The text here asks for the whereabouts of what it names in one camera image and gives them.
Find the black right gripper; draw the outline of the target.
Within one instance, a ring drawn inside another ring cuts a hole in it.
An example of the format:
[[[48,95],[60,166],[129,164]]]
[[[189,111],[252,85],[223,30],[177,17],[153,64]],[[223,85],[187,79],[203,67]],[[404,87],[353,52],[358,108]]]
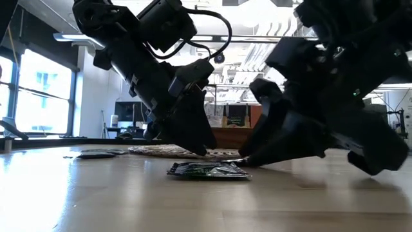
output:
[[[400,169],[408,146],[363,101],[390,77],[411,75],[398,39],[347,44],[332,57],[314,41],[285,38],[283,63],[285,100],[275,82],[256,79],[249,85],[262,107],[239,149],[250,167],[323,158],[327,149],[342,146],[348,150],[348,162],[369,175]]]

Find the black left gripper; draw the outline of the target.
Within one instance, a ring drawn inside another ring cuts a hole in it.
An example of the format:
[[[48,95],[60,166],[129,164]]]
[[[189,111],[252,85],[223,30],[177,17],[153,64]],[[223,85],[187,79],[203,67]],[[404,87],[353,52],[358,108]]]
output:
[[[217,147],[204,110],[204,87],[214,71],[206,59],[183,66],[160,62],[146,45],[129,36],[116,38],[95,52],[93,64],[114,69],[141,99],[148,119],[144,138],[164,138],[200,156]]]

